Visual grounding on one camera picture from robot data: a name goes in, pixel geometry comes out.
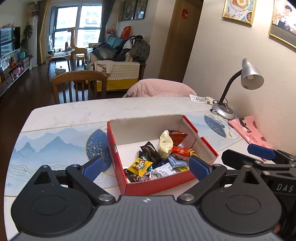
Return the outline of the person's right hand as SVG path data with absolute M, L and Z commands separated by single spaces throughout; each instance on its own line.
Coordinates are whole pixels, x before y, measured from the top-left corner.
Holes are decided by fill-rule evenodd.
M 277 223 L 276 224 L 276 226 L 275 226 L 275 228 L 274 228 L 274 233 L 278 233 L 279 231 L 280 231 L 280 228 L 281 228 L 281 225 L 280 225 L 280 223 Z

